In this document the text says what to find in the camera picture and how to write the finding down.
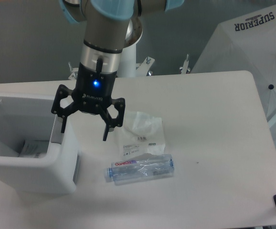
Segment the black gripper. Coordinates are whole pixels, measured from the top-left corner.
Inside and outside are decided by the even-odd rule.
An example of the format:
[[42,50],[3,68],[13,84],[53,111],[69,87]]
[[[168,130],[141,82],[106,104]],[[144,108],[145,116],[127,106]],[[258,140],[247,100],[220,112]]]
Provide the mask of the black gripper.
[[[116,76],[116,72],[97,73],[86,68],[82,63],[79,64],[74,90],[61,84],[54,97],[51,113],[62,118],[61,133],[65,132],[68,116],[78,110],[93,115],[100,114],[106,124],[103,141],[107,140],[108,133],[114,131],[115,127],[123,125],[125,99],[112,99],[111,97]],[[65,108],[61,107],[61,100],[68,96],[72,97],[73,102]],[[116,118],[112,118],[107,109],[111,105],[118,111]]]

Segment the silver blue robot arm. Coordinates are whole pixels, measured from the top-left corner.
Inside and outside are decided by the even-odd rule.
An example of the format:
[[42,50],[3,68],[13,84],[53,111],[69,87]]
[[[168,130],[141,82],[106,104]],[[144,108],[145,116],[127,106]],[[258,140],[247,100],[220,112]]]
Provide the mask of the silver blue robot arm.
[[111,97],[130,22],[142,15],[180,7],[182,0],[61,0],[71,22],[86,21],[74,89],[59,85],[51,112],[62,119],[61,133],[73,113],[100,115],[110,131],[123,125],[125,99]]

